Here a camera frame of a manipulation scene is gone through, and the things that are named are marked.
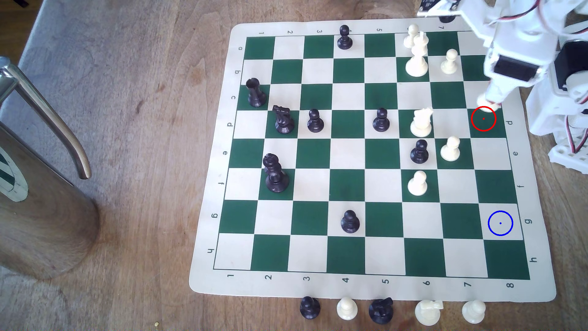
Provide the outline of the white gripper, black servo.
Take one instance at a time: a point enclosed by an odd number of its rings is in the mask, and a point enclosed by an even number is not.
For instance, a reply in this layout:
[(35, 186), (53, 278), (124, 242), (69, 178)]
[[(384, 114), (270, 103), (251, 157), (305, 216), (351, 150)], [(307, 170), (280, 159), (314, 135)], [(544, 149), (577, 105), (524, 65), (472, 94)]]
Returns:
[(484, 60), (490, 78), (487, 102), (500, 105), (516, 87), (530, 87), (544, 78), (552, 63), (552, 34), (497, 25)]

